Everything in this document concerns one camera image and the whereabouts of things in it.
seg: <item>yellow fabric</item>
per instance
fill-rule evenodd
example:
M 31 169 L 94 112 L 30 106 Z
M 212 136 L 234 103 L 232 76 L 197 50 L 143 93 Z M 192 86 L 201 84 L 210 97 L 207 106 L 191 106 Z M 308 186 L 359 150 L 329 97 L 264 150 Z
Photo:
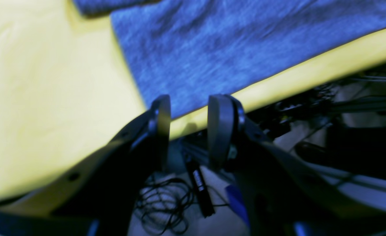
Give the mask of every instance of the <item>yellow fabric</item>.
M 252 110 L 384 61 L 386 30 L 234 95 Z M 144 111 L 108 17 L 84 19 L 70 0 L 0 0 L 0 198 L 49 183 Z M 206 116 L 173 121 L 171 138 Z

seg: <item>blue object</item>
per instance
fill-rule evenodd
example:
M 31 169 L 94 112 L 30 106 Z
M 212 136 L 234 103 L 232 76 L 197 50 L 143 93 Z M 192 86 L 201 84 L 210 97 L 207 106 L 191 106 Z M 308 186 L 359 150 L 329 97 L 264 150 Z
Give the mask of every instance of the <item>blue object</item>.
M 92 14 L 100 2 L 141 1 L 75 2 Z M 178 117 L 386 28 L 386 0 L 162 0 L 111 21 L 145 103 L 169 94 Z
M 229 185 L 225 188 L 225 191 L 228 196 L 229 207 L 244 221 L 248 227 L 250 227 L 247 209 L 245 209 L 244 200 L 242 199 L 240 190 L 233 185 Z

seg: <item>black cable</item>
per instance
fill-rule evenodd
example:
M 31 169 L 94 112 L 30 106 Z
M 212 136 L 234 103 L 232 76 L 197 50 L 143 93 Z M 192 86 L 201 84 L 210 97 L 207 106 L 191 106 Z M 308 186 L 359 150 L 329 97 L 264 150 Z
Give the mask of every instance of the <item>black cable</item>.
M 162 235 L 167 230 L 174 234 L 183 234 L 189 223 L 184 217 L 184 211 L 195 203 L 193 189 L 181 178 L 171 178 L 156 183 L 155 176 L 152 182 L 145 184 L 135 204 L 135 216 L 142 222 L 143 229 L 151 235 Z M 220 193 L 212 189 L 223 204 L 214 207 L 229 206 Z

